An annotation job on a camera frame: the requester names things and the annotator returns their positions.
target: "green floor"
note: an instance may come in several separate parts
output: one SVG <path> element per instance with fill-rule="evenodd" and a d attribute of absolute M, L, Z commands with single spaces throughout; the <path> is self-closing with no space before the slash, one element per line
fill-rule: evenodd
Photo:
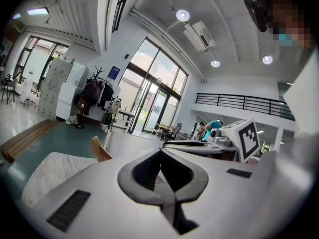
<path fill-rule="evenodd" d="M 54 127 L 21 154 L 7 170 L 4 179 L 12 196 L 17 200 L 21 198 L 30 176 L 51 152 L 95 158 L 90 150 L 90 141 L 95 135 L 104 144 L 106 133 L 100 126 L 86 124 L 84 129 L 77 129 L 63 122 Z"/>

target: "blue sign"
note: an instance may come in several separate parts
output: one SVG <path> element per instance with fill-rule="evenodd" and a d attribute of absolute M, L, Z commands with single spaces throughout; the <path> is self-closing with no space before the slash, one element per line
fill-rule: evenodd
<path fill-rule="evenodd" d="M 108 78 L 115 80 L 119 72 L 120 72 L 120 69 L 113 66 L 111 71 L 109 72 Z"/>

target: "air conditioner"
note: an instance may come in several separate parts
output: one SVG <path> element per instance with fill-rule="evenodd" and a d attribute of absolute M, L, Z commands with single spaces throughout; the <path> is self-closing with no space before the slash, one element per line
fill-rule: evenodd
<path fill-rule="evenodd" d="M 184 27 L 185 30 L 183 33 L 194 45 L 197 51 L 206 50 L 209 47 L 215 46 L 213 38 L 202 21 L 197 22 L 192 26 L 186 24 Z"/>

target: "round ceiling light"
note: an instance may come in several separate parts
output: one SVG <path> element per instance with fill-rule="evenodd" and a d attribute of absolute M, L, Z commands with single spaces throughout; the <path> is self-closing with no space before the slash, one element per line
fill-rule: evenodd
<path fill-rule="evenodd" d="M 211 61 L 211 65 L 213 67 L 219 67 L 220 66 L 220 62 L 218 60 L 213 60 L 213 61 Z"/>
<path fill-rule="evenodd" d="M 266 56 L 263 57 L 263 62 L 266 65 L 270 65 L 273 62 L 273 57 L 269 56 L 269 55 L 266 55 Z"/>
<path fill-rule="evenodd" d="M 176 17 L 178 20 L 185 22 L 189 20 L 189 13 L 187 10 L 179 10 L 176 13 Z"/>

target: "black chair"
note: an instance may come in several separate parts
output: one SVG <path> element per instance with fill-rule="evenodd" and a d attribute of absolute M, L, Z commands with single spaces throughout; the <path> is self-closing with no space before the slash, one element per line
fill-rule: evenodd
<path fill-rule="evenodd" d="M 14 101 L 14 96 L 15 96 L 15 87 L 16 84 L 18 83 L 18 78 L 15 78 L 11 82 L 6 82 L 5 86 L 2 88 L 2 98 L 1 102 L 3 101 L 3 95 L 4 91 L 6 90 L 6 104 L 8 104 L 8 100 L 10 99 L 11 92 L 13 92 L 13 101 Z"/>
<path fill-rule="evenodd" d="M 163 130 L 163 136 L 165 140 L 175 140 L 177 133 L 181 129 L 181 123 L 178 123 L 177 126 L 172 130 L 172 132 L 168 130 Z"/>

